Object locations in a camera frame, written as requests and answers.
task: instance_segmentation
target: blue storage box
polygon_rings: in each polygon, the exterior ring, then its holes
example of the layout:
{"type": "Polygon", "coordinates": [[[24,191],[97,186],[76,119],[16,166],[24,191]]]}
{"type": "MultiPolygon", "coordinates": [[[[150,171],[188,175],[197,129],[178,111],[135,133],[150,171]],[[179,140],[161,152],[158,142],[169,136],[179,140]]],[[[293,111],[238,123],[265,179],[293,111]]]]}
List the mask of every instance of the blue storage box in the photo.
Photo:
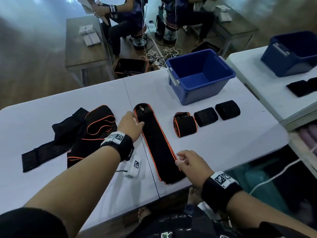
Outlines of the blue storage box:
{"type": "Polygon", "coordinates": [[[306,73],[317,65],[317,35],[304,31],[274,36],[261,60],[278,77],[306,73]]]}
{"type": "Polygon", "coordinates": [[[182,105],[217,95],[236,73],[213,50],[206,49],[166,61],[168,83],[182,105]]]}

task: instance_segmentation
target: person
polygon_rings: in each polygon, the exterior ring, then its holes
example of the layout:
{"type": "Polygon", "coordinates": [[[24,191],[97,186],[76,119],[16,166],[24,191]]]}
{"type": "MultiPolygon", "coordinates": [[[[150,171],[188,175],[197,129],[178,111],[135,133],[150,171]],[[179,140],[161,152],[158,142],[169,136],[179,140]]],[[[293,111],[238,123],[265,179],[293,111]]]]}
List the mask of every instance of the person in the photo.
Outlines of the person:
{"type": "Polygon", "coordinates": [[[164,0],[167,22],[179,27],[202,24],[199,40],[197,41],[198,45],[207,37],[215,19],[212,12],[193,11],[194,3],[205,3],[206,1],[207,0],[164,0]]]}
{"type": "MultiPolygon", "coordinates": [[[[136,115],[128,111],[118,125],[123,139],[127,135],[131,142],[139,138],[145,125],[136,124],[134,118],[136,115]]],[[[51,180],[22,208],[0,215],[0,237],[75,237],[105,192],[125,151],[101,145],[51,180]]],[[[227,212],[240,230],[190,210],[151,213],[141,208],[140,224],[128,237],[317,237],[314,229],[250,196],[235,182],[226,189],[216,184],[211,177],[217,173],[196,152],[183,150],[177,155],[175,164],[195,187],[202,189],[202,199],[210,207],[227,212]]]]}
{"type": "Polygon", "coordinates": [[[108,5],[99,2],[102,6],[96,5],[94,0],[88,0],[93,7],[94,14],[99,17],[105,17],[101,26],[105,38],[112,44],[113,54],[120,54],[120,38],[136,34],[142,30],[144,25],[144,5],[145,0],[125,0],[122,5],[108,5]],[[111,26],[110,19],[118,23],[111,26]]]}

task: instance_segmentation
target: chair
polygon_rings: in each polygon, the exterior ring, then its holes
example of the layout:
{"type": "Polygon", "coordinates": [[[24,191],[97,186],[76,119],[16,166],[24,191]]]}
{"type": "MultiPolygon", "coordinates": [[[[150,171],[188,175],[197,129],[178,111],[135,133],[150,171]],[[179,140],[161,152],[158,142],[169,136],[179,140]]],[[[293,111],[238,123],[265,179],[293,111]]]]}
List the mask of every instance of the chair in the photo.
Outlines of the chair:
{"type": "Polygon", "coordinates": [[[165,32],[163,36],[163,43],[165,44],[174,44],[176,43],[176,32],[179,29],[179,26],[172,24],[169,21],[165,20],[165,32]]]}
{"type": "Polygon", "coordinates": [[[136,34],[131,35],[133,37],[133,46],[136,50],[143,50],[146,48],[146,40],[143,38],[143,34],[147,29],[147,25],[144,24],[143,28],[138,31],[136,34]]]}

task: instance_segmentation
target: white tracking device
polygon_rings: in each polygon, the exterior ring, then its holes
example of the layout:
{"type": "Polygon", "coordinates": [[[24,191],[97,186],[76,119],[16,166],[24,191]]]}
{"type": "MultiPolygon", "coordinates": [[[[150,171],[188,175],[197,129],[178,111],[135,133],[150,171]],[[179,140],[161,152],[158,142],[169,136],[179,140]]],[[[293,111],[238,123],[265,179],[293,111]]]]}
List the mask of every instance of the white tracking device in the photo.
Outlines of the white tracking device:
{"type": "Polygon", "coordinates": [[[130,167],[127,165],[127,172],[124,172],[123,175],[128,178],[136,177],[141,167],[141,159],[136,155],[132,155],[129,162],[130,167]]]}

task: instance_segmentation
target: black basket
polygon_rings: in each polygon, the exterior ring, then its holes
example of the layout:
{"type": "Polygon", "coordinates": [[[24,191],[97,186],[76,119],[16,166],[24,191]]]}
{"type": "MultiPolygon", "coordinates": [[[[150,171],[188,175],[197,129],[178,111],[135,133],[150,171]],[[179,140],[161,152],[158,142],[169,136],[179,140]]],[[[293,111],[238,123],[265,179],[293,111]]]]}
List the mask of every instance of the black basket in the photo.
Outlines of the black basket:
{"type": "Polygon", "coordinates": [[[118,60],[113,72],[118,78],[125,78],[132,75],[145,73],[147,61],[140,59],[121,58],[118,60]]]}
{"type": "Polygon", "coordinates": [[[212,50],[214,50],[215,53],[217,53],[218,55],[219,55],[219,53],[220,53],[220,51],[221,51],[221,49],[220,49],[219,47],[217,47],[217,46],[215,46],[215,45],[213,45],[213,44],[211,44],[211,43],[209,43],[209,42],[206,41],[206,42],[203,42],[202,44],[200,44],[198,47],[194,48],[194,49],[192,50],[192,53],[198,52],[198,51],[201,51],[201,50],[205,50],[205,49],[212,49],[212,50]]]}

